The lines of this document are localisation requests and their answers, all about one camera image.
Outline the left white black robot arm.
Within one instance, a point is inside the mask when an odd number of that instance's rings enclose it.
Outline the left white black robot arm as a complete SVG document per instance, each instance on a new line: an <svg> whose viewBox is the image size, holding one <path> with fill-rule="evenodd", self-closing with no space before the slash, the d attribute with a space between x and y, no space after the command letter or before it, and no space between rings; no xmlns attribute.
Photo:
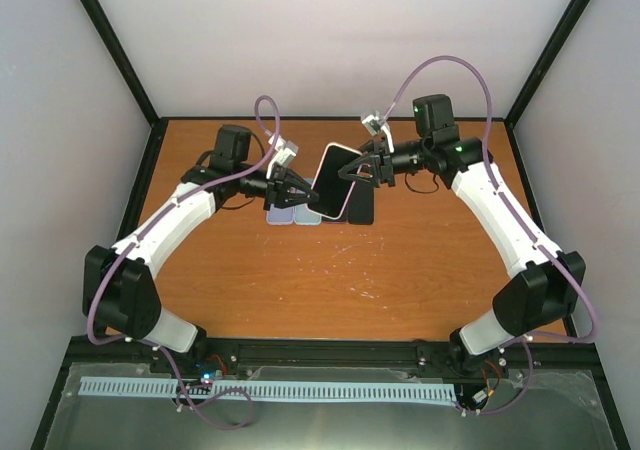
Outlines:
<svg viewBox="0 0 640 450"><path fill-rule="evenodd" d="M139 228L112 246L94 246L86 255L82 310L87 336L95 345L109 343L95 327L115 330L117 338L138 340L173 350L172 358L186 372L201 370L207 346L205 331L161 303L155 280L183 241L213 217L232 197L261 198L267 210L287 209L317 201L310 184L289 165L298 147L274 133L261 160L247 164L252 132L238 125L222 126L213 149L185 172L169 199Z"/></svg>

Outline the light blue phone case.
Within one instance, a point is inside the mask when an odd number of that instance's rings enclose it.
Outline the light blue phone case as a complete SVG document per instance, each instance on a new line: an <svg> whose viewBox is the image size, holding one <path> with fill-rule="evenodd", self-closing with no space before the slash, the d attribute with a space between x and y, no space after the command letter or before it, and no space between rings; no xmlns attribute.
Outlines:
<svg viewBox="0 0 640 450"><path fill-rule="evenodd" d="M293 221L300 226L318 226L322 216L310 211L306 205L297 205L294 207Z"/></svg>

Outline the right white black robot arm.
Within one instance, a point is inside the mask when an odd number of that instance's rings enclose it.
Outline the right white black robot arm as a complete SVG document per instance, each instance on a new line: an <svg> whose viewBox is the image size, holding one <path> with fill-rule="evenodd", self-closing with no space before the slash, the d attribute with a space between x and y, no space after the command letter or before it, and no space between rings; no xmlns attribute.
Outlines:
<svg viewBox="0 0 640 450"><path fill-rule="evenodd" d="M398 174L427 170L471 210L489 236L509 281L490 310L449 337L448 363L455 373L468 375L505 344L569 317L586 264L578 252L562 251L534 223L482 141L461 137L448 96L420 97L412 105L417 139L396 144L382 116L366 115L361 122L372 138L338 174L378 187L393 186Z"/></svg>

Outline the purple phone black screen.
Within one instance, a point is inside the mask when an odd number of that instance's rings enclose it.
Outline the purple phone black screen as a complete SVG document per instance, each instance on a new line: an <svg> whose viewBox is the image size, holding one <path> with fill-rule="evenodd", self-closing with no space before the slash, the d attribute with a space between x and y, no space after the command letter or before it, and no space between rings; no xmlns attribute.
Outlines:
<svg viewBox="0 0 640 450"><path fill-rule="evenodd" d="M346 214L343 214L336 219L323 216L322 222L327 224L346 224L348 222L348 216Z"/></svg>

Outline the lilac phone case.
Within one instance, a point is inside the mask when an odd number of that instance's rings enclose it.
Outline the lilac phone case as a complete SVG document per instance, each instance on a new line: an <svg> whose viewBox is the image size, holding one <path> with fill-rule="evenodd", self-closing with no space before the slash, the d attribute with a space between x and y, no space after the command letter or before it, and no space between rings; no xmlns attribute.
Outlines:
<svg viewBox="0 0 640 450"><path fill-rule="evenodd" d="M272 226L285 226L294 223L295 210L293 207L278 208L272 205L266 214L266 223Z"/></svg>

